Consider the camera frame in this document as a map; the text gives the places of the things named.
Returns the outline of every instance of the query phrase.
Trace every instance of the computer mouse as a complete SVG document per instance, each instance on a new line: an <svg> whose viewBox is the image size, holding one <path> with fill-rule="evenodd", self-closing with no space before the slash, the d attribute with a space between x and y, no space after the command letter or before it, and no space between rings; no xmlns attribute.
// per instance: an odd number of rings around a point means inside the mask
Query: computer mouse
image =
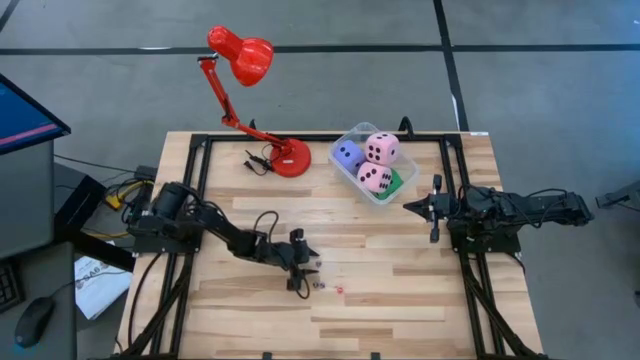
<svg viewBox="0 0 640 360"><path fill-rule="evenodd" d="M28 348L40 341L54 306L55 303L50 297L37 298L27 306L18 320L18 325L16 325L14 339L18 346Z"/></svg>

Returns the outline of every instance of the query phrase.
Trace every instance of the gray carpet floor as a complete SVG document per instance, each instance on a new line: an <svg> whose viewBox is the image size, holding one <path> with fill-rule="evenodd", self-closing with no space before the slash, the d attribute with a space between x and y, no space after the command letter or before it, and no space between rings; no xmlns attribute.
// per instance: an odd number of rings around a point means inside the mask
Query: gray carpet floor
<svg viewBox="0 0 640 360"><path fill-rule="evenodd" d="M640 43L640 2L443 0L451 43ZM0 0L0 12L9 0ZM20 0L0 49L203 47L224 24L276 45L440 44L432 1ZM594 197L640 180L639 51L454 52L471 131L488 131L506 190L563 187L587 200L584 228L522 232L546 353L637 359L638 214ZM126 168L156 165L172 130L221 130L197 55L0 55L0 72L68 123L58 154ZM277 54L263 82L221 78L242 119L267 130L456 130L441 52ZM108 171L72 165L97 179ZM117 229L106 210L95 227ZM123 301L79 327L78 356L113 349Z"/></svg>

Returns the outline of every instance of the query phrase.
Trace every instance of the paper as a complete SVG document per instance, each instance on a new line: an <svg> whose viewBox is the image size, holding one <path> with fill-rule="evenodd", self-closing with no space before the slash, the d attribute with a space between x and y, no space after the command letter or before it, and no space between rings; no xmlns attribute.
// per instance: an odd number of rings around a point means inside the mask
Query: paper
<svg viewBox="0 0 640 360"><path fill-rule="evenodd" d="M131 284L132 274L87 256L74 263L76 305L89 320L95 320L109 305L122 295ZM100 275L102 273L121 273Z"/></svg>

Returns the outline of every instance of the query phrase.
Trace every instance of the pink die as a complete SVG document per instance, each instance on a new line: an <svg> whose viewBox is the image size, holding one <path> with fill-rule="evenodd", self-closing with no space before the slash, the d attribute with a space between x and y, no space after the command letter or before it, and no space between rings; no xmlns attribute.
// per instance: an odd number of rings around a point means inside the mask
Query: pink die
<svg viewBox="0 0 640 360"><path fill-rule="evenodd" d="M385 192L391 182L391 169L365 162L358 170L358 181L371 192Z"/></svg>
<svg viewBox="0 0 640 360"><path fill-rule="evenodd" d="M364 152L367 161L389 166L398 158L398 138L386 132L375 133L367 139Z"/></svg>

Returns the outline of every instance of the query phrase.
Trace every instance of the small object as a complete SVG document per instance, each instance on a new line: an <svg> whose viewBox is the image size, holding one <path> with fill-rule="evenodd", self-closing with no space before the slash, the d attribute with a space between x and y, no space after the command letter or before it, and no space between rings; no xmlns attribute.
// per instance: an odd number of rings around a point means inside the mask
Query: small object
<svg viewBox="0 0 640 360"><path fill-rule="evenodd" d="M344 141L336 146L333 151L333 157L353 176L358 173L360 166L366 162L364 152L351 140Z"/></svg>
<svg viewBox="0 0 640 360"><path fill-rule="evenodd" d="M397 171L391 169L391 181L389 182L389 188L386 189L383 193L373 193L377 199L384 200L389 197L389 195L393 194L396 190L402 186L404 182Z"/></svg>
<svg viewBox="0 0 640 360"><path fill-rule="evenodd" d="M158 168L138 165L133 177L138 180L156 181L156 175L158 175Z"/></svg>
<svg viewBox="0 0 640 360"><path fill-rule="evenodd" d="M37 298L27 306L16 325L14 339L18 346L26 349L40 341L54 307L50 297Z"/></svg>
<svg viewBox="0 0 640 360"><path fill-rule="evenodd" d="M255 156L252 153L250 153L248 150L245 150L245 152L247 153L247 155L249 155L249 159L251 161L254 161L258 164L260 164L260 166L262 166L262 168L265 171L273 171L273 167L271 166L271 163L268 160L265 160L261 157ZM247 168L249 168L250 170L253 170L254 172L256 172L253 167L251 166L251 163L249 163L248 161L244 162L244 166L246 166Z"/></svg>
<svg viewBox="0 0 640 360"><path fill-rule="evenodd" d="M389 166L398 158L400 141L393 134L375 133L367 139L365 154L367 160L378 165Z"/></svg>
<svg viewBox="0 0 640 360"><path fill-rule="evenodd" d="M373 193L383 193L391 183L391 169L366 162L358 170L357 180Z"/></svg>

